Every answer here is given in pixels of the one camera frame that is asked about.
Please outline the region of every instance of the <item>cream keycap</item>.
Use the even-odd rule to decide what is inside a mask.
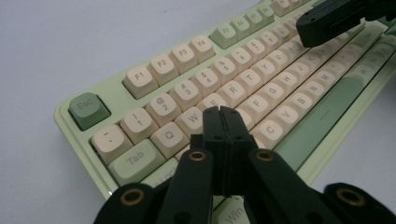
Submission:
[[[189,44],[197,56],[198,63],[202,63],[215,55],[212,41],[205,35],[198,35]]]
[[[275,82],[265,84],[256,94],[266,99],[271,109],[279,105],[287,96],[285,91],[279,85],[275,84]]]
[[[189,138],[174,122],[169,122],[155,132],[150,140],[168,160],[189,143]]]
[[[262,83],[267,83],[276,75],[276,68],[273,63],[267,59],[262,59],[250,67],[251,70],[255,71],[260,78]]]
[[[198,107],[193,106],[183,112],[175,119],[175,123],[189,138],[192,134],[202,133],[203,117],[202,111]]]
[[[197,104],[197,107],[204,111],[212,106],[217,106],[220,108],[222,105],[228,106],[227,102],[217,93],[211,93],[210,95],[206,96],[200,103]]]
[[[259,40],[264,44],[269,52],[275,50],[282,43],[277,39],[277,37],[270,31],[265,31],[260,35]]]
[[[120,126],[135,144],[148,138],[159,129],[157,123],[143,108],[137,108],[125,116],[121,120]]]
[[[270,111],[268,102],[258,94],[253,94],[238,108],[246,111],[255,124],[259,123]]]
[[[297,85],[303,83],[313,72],[308,65],[302,62],[292,63],[285,71],[297,77]]]
[[[248,95],[245,89],[238,82],[231,80],[224,84],[220,89],[216,91],[226,102],[230,108],[235,108],[242,101],[244,101]]]
[[[109,164],[133,146],[122,129],[116,124],[107,126],[97,132],[92,138],[92,144],[105,164]]]
[[[285,69],[290,63],[288,56],[278,49],[269,53],[265,58],[274,65],[276,73]]]
[[[300,120],[297,111],[288,105],[280,105],[275,110],[274,114],[282,121],[282,123],[279,124],[282,126],[285,133],[291,130]]]
[[[218,75],[221,85],[232,80],[238,74],[235,64],[230,59],[221,57],[210,66],[210,69]]]
[[[281,72],[272,80],[279,85],[286,95],[291,94],[298,87],[297,77],[290,72]]]
[[[172,60],[165,54],[153,58],[148,64],[149,72],[154,76],[158,85],[169,82],[178,77],[178,71]]]
[[[182,111],[198,104],[202,100],[202,95],[198,88],[190,80],[184,80],[170,90],[169,95],[177,102]]]
[[[123,84],[135,99],[140,99],[158,88],[157,81],[145,66],[137,66],[128,71]]]
[[[180,107],[168,93],[162,93],[154,97],[147,104],[146,110],[160,127],[181,114]]]
[[[236,71],[238,74],[247,70],[253,64],[250,54],[242,48],[233,50],[233,52],[228,55],[228,58],[236,66]]]
[[[186,44],[182,44],[172,49],[169,54],[169,58],[175,63],[180,74],[189,71],[198,64],[198,60],[195,57],[194,52]]]
[[[251,134],[263,142],[267,149],[273,149],[283,138],[285,132],[274,120],[264,119],[251,131]]]
[[[270,7],[274,10],[278,17],[283,17],[290,12],[290,2],[289,0],[274,0]]]
[[[258,62],[268,54],[268,50],[258,39],[249,40],[243,48],[250,54],[253,63]]]
[[[191,81],[200,90],[203,97],[208,96],[220,87],[218,76],[210,69],[204,68],[191,78]]]
[[[243,73],[239,74],[233,80],[237,81],[247,92],[247,95],[253,94],[262,86],[262,79],[253,70],[247,69]]]

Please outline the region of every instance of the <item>keycap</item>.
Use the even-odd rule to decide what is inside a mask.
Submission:
[[[260,88],[256,94],[266,99],[271,109],[274,109],[280,102],[286,98],[285,91],[276,85],[275,82],[269,82]]]
[[[210,66],[210,69],[218,75],[221,85],[232,80],[238,74],[235,64],[225,57],[221,57]]]
[[[186,111],[202,100],[198,88],[190,80],[184,80],[170,90],[169,95],[176,101],[182,111]]]
[[[284,52],[277,49],[269,53],[265,58],[274,65],[277,73],[288,66],[290,61]]]
[[[199,134],[203,131],[202,111],[193,106],[179,115],[175,119],[175,123],[187,137],[191,138],[192,134]]]
[[[250,10],[245,14],[245,19],[250,24],[250,32],[254,33],[263,27],[262,15],[256,10]]]
[[[270,6],[278,17],[282,17],[291,11],[289,0],[274,0]]]
[[[210,95],[206,96],[202,101],[197,104],[197,107],[204,111],[212,106],[228,106],[227,102],[217,93],[211,93]]]
[[[107,126],[97,132],[92,137],[92,144],[105,164],[109,164],[133,146],[122,129],[116,124]]]
[[[260,35],[259,40],[264,44],[269,52],[280,46],[281,42],[271,31],[265,31]]]
[[[172,60],[164,54],[151,59],[148,64],[149,72],[154,76],[159,86],[178,77],[178,71]]]
[[[244,17],[236,17],[230,24],[235,29],[238,40],[250,35],[250,24]]]
[[[139,182],[165,162],[157,148],[145,139],[108,165],[120,186]]]
[[[78,127],[85,131],[100,121],[110,117],[110,111],[93,93],[85,92],[74,98],[69,105],[70,113]]]
[[[167,160],[189,143],[189,138],[174,122],[165,124],[150,139]]]
[[[274,21],[274,11],[266,3],[262,3],[257,7],[260,15],[262,15],[262,24],[264,26]]]
[[[175,174],[177,164],[178,161],[175,158],[171,158],[169,161],[160,166],[160,168],[142,180],[141,183],[147,184],[152,188],[159,186],[163,181],[169,179]]]
[[[247,70],[252,64],[253,60],[250,54],[242,48],[235,49],[228,55],[228,59],[236,66],[237,73]]]
[[[198,59],[194,52],[186,44],[179,45],[172,49],[169,58],[175,63],[180,74],[189,71],[198,64]]]
[[[198,63],[202,63],[215,55],[212,41],[205,35],[199,35],[193,38],[189,46],[195,52]]]
[[[135,99],[140,99],[158,88],[157,81],[145,66],[128,71],[123,83]]]
[[[237,81],[245,89],[248,96],[262,86],[262,79],[251,69],[245,70],[233,80]]]
[[[181,109],[175,100],[167,93],[154,97],[146,106],[146,110],[154,118],[155,122],[162,127],[167,122],[174,120]]]
[[[143,108],[137,108],[126,115],[121,120],[120,126],[135,144],[148,138],[159,129],[157,123]]]
[[[260,78],[262,83],[267,83],[271,78],[276,75],[276,68],[273,63],[267,59],[262,59],[250,67],[251,70],[255,71]]]
[[[265,143],[267,149],[273,149],[285,135],[283,128],[273,119],[264,119],[251,133]]]
[[[271,111],[271,107],[267,100],[258,94],[253,94],[248,97],[238,108],[246,111],[256,124]]]
[[[210,39],[222,49],[227,49],[236,43],[238,36],[235,29],[229,23],[224,23],[215,29]]]
[[[249,223],[242,197],[235,196],[230,199],[225,199],[225,201],[213,213],[212,222],[219,224]]]
[[[281,105],[274,114],[282,121],[279,124],[285,132],[292,129],[301,118],[297,111],[289,105]]]
[[[224,84],[216,93],[227,102],[230,108],[235,108],[248,97],[244,88],[234,80]]]
[[[261,60],[268,53],[264,44],[258,39],[249,40],[243,48],[250,54],[253,63]]]
[[[220,87],[218,76],[210,69],[204,68],[191,78],[191,81],[200,90],[203,97],[208,96]]]

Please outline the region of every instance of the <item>keyboard frame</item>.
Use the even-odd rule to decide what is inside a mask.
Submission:
[[[308,1],[303,6],[299,7],[299,10],[294,10],[291,13],[287,14],[285,17],[288,18],[290,16],[296,16],[300,13],[301,10],[309,8],[316,1]],[[259,4],[268,4],[268,1],[261,1]],[[254,7],[259,4],[242,11],[240,15],[244,15]],[[216,44],[214,44],[214,50],[217,53],[214,57],[219,57],[223,55],[227,55],[232,52],[235,48],[238,48],[247,41],[252,38],[256,38],[263,31],[271,30],[275,25],[281,23],[279,17],[275,16],[275,21],[261,28],[258,32],[248,36],[247,38],[239,41],[237,44],[229,47],[228,49],[221,49]],[[208,29],[200,34],[192,36],[191,38],[178,43],[177,45],[159,52],[159,54],[168,54],[172,48],[180,45],[180,44],[188,44],[191,39],[198,35],[206,35],[210,36],[216,27]],[[158,95],[161,92],[170,91],[178,82],[181,80],[188,79],[192,77],[198,70],[201,70],[204,67],[208,67],[212,64],[211,60],[207,60],[203,63],[200,63],[196,67],[192,68],[187,73],[180,75],[179,77],[171,80],[165,85],[161,86],[156,91],[149,93],[148,95],[142,97],[139,100],[135,100],[131,93],[129,93],[125,88],[116,88],[117,85],[120,85],[124,80],[126,73],[138,66],[144,65],[147,66],[149,64],[151,58],[143,61],[142,63],[136,64],[131,68],[122,71],[111,78],[100,82],[91,88],[83,91],[83,92],[92,92],[98,95],[107,108],[110,110],[111,116],[98,124],[94,125],[92,128],[82,132],[73,118],[69,113],[69,103],[76,96],[82,94],[83,92],[79,92],[70,98],[61,102],[55,112],[54,117],[59,126],[59,128],[64,133],[64,136],[67,138],[68,142],[72,146],[72,148],[77,153],[79,159],[85,166],[86,170],[92,177],[92,180],[95,182],[95,185],[102,192],[104,197],[107,199],[111,193],[118,188],[117,183],[114,181],[113,177],[104,166],[104,164],[99,159],[98,155],[95,153],[94,147],[91,144],[92,136],[101,128],[106,127],[111,124],[120,123],[120,120],[129,112],[138,107],[144,107],[150,99],[154,96]],[[365,109],[370,105],[370,103],[374,100],[374,98],[380,93],[385,84],[389,81],[391,76],[393,75],[392,71],[396,70],[396,56],[395,54],[387,61],[384,67],[380,70],[380,72],[374,77],[374,79],[368,84],[365,90],[361,93],[361,95],[356,99],[356,101],[351,105],[348,111],[345,113],[343,117],[339,119],[336,125],[332,128],[332,130],[327,134],[327,136],[321,141],[316,150],[306,159],[305,163],[298,169],[297,174],[309,185],[315,179],[315,177],[319,174],[322,168],[325,166],[327,161],[331,158],[333,153],[337,150],[343,140],[347,137],[347,134],[351,131],[353,126],[357,123],[361,115],[364,113]],[[108,86],[111,86],[112,92],[109,93]]]

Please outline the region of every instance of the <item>mechanical keyboard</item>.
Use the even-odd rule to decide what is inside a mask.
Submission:
[[[304,48],[295,22],[317,3],[260,1],[62,102],[55,120],[105,198],[171,177],[202,111],[220,105],[309,184],[396,70],[393,22]],[[214,208],[214,223],[248,222],[241,197]]]

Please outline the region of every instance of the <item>green keycap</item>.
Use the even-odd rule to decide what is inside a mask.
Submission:
[[[216,28],[216,30],[210,36],[210,39],[212,39],[213,42],[219,45],[219,47],[221,47],[222,49],[227,49],[228,47],[236,43],[238,37],[236,36],[236,31],[231,26],[231,24],[224,23]]]
[[[142,183],[152,186],[153,188],[159,186],[163,181],[172,177],[175,173],[178,161],[175,158],[170,159],[151,175],[146,177]]]
[[[69,105],[70,113],[78,127],[85,131],[93,125],[108,118],[110,112],[102,101],[93,93],[86,92],[74,98]]]
[[[250,25],[245,18],[236,17],[231,21],[230,24],[235,29],[238,40],[250,35]]]
[[[274,148],[294,170],[320,143],[364,88],[353,78],[342,78]]]
[[[165,158],[148,140],[141,141],[108,165],[119,185],[141,181],[165,162]]]

